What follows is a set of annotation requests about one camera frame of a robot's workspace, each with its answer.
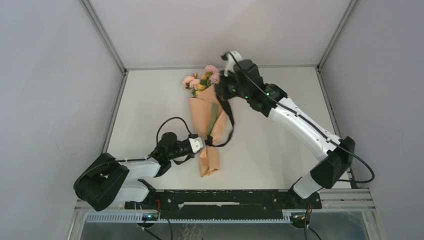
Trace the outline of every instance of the white wall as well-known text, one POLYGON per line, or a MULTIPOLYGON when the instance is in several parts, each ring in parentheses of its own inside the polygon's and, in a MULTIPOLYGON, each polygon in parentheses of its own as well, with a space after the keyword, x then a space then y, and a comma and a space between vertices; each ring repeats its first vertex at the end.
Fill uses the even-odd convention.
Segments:
POLYGON ((0 239, 61 240, 121 74, 77 0, 1 11, 0 239))
POLYGON ((361 1, 323 72, 342 132, 375 170, 389 240, 424 234, 423 12, 422 0, 361 1))
POLYGON ((127 68, 317 65, 350 0, 91 0, 127 68))

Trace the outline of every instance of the bouquet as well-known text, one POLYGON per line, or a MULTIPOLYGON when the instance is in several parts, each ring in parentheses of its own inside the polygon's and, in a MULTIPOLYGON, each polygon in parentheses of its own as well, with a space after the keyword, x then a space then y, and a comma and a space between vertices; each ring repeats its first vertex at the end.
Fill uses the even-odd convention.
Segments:
MULTIPOLYGON (((182 83, 191 90, 193 97, 188 99, 191 119, 197 134, 203 139, 212 137, 216 144, 224 131, 227 115, 215 95, 215 84, 220 82, 220 72, 213 66, 205 67, 205 73, 198 79, 198 74, 184 78, 182 83)), ((209 176, 220 169, 220 156, 213 146, 206 146, 200 152, 200 176, 209 176)))

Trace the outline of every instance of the white table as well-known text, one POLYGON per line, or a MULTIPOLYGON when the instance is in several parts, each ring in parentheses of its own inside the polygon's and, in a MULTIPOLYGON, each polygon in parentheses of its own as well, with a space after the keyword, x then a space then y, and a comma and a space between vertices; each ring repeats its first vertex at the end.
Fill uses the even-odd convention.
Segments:
MULTIPOLYGON (((324 96, 313 67, 261 68, 264 82, 277 84, 318 124, 333 131, 324 96)), ((156 132, 168 118, 179 116, 192 128, 188 98, 182 79, 203 69, 132 70, 128 74, 113 127, 108 152, 117 159, 142 158, 156 145, 156 132)), ((200 177, 197 157, 158 178, 145 178, 156 189, 228 190, 288 189, 318 162, 309 150, 282 126, 252 110, 245 100, 230 100, 235 131, 226 147, 219 149, 220 168, 200 177)), ((161 133, 187 137, 179 120, 168 122, 161 133)), ((342 179, 348 179, 345 173, 342 179)), ((349 189, 338 182, 334 188, 349 189)))

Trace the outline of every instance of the brown wrapping paper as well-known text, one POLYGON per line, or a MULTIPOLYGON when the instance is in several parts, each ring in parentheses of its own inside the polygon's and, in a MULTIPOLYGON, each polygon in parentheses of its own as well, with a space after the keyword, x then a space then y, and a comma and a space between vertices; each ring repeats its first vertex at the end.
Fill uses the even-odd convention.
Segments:
MULTIPOLYGON (((224 131, 227 121, 227 115, 215 96, 215 85, 211 85, 202 91, 196 98, 189 98, 191 119, 196 133, 206 139, 208 135, 208 126, 211 118, 212 105, 217 104, 216 121, 210 132, 213 138, 213 144, 216 144, 224 131)), ((203 148, 199 156, 200 176, 209 176, 220 169, 220 156, 216 147, 207 146, 203 148)))

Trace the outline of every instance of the pink rose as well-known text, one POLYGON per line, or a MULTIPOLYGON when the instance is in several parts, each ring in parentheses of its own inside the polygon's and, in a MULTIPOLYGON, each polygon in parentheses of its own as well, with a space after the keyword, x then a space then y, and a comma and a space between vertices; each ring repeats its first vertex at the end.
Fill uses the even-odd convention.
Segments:
POLYGON ((190 83, 191 81, 195 80, 196 78, 194 76, 186 76, 184 80, 182 81, 182 84, 186 86, 186 84, 190 83))
POLYGON ((194 88, 195 87, 195 85, 196 84, 199 84, 200 83, 200 79, 194 79, 194 80, 192 80, 192 81, 190 81, 190 88, 194 88))
POLYGON ((213 74, 219 73, 220 71, 218 70, 218 68, 214 65, 207 65, 204 70, 206 72, 212 72, 213 74))
POLYGON ((220 83, 220 74, 215 72, 210 76, 210 83, 211 84, 219 84, 220 83))

